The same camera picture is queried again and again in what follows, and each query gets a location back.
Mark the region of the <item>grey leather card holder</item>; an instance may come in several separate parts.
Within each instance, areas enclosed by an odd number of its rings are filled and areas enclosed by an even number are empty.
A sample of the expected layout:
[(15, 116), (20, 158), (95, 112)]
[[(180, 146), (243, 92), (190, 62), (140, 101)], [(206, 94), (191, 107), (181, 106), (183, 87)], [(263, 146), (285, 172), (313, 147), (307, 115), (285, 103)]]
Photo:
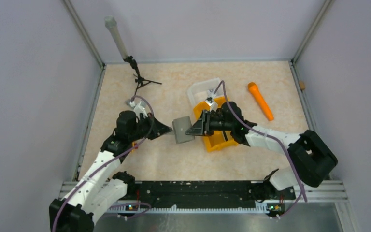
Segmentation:
[(194, 136), (186, 134), (186, 131), (191, 127), (191, 119), (189, 116), (174, 119), (172, 121), (172, 126), (177, 144), (187, 143), (195, 140)]

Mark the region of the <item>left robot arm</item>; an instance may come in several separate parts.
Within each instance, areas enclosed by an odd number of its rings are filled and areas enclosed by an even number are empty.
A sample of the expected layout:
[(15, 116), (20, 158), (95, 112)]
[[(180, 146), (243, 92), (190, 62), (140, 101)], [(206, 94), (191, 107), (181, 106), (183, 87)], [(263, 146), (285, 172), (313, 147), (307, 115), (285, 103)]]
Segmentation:
[(52, 232), (91, 232), (98, 220), (119, 199), (134, 197), (134, 177), (118, 172), (108, 180), (125, 157), (139, 143), (153, 140), (172, 131), (154, 118), (152, 113), (122, 111), (112, 134), (103, 142), (97, 157), (86, 175), (62, 199), (49, 206)]

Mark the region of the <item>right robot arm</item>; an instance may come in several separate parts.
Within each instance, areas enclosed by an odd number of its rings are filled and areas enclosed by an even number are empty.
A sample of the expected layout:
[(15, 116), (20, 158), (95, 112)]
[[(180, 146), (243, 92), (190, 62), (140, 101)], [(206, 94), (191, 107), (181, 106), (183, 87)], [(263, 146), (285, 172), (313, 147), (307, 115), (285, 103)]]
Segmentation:
[(270, 199), (277, 199), (286, 188), (297, 184), (318, 187), (338, 164), (336, 156), (315, 131), (287, 133), (262, 127), (244, 119), (233, 101), (222, 104), (216, 111), (203, 110), (186, 134), (210, 137), (216, 131), (228, 131), (238, 144), (287, 156), (290, 166), (265, 178), (268, 183), (264, 193)]

